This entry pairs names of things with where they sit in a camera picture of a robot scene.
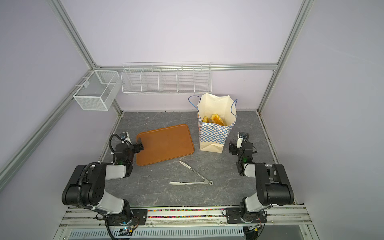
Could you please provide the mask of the metal tongs with white tips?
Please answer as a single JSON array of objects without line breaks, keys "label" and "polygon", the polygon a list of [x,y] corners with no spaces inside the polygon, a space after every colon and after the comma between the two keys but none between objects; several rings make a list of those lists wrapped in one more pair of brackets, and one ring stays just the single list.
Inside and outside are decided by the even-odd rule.
[{"label": "metal tongs with white tips", "polygon": [[176,181],[170,181],[169,184],[173,186],[213,186],[214,182],[209,180],[202,174],[200,174],[197,170],[192,168],[189,164],[183,161],[179,161],[179,163],[186,169],[185,172],[188,172],[186,177],[181,177]]}]

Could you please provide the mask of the ridged long bread loaf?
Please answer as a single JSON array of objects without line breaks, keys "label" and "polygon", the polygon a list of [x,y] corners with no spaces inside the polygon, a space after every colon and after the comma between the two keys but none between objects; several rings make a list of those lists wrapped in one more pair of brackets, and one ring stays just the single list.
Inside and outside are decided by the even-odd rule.
[{"label": "ridged long bread loaf", "polygon": [[220,126],[226,126],[227,124],[225,121],[218,115],[218,114],[213,114],[211,116],[211,122]]}]

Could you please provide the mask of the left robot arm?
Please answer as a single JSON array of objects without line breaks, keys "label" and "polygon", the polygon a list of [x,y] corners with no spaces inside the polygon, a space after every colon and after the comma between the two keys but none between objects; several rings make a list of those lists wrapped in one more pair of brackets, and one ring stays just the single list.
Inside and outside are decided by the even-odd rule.
[{"label": "left robot arm", "polygon": [[133,145],[120,143],[114,148],[113,163],[78,165],[63,191],[63,204],[92,210],[105,216],[116,216],[124,221],[130,220],[133,213],[129,202],[108,193],[105,185],[107,180],[130,177],[134,154],[143,149],[141,139]]}]

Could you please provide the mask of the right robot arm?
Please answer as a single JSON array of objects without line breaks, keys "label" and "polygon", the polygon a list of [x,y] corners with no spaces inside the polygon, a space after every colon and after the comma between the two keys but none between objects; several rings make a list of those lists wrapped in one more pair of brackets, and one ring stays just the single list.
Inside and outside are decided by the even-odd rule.
[{"label": "right robot arm", "polygon": [[237,169],[241,176],[255,179],[256,192],[240,202],[238,208],[227,208],[229,224],[264,224],[267,209],[272,205],[285,206],[294,202],[294,192],[282,164],[253,162],[254,147],[245,142],[237,147],[230,143],[229,152],[238,157]]}]

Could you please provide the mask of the blue checkered paper bag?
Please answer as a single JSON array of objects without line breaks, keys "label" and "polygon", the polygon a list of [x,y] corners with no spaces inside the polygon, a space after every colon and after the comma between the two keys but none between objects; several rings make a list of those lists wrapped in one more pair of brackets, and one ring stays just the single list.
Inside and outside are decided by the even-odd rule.
[{"label": "blue checkered paper bag", "polygon": [[[227,137],[237,121],[237,103],[230,96],[215,96],[203,94],[197,96],[199,102],[192,103],[190,96],[189,103],[197,110],[200,151],[222,153]],[[227,124],[220,126],[211,122],[211,116],[218,114]],[[203,117],[208,117],[210,123],[203,123]]]}]

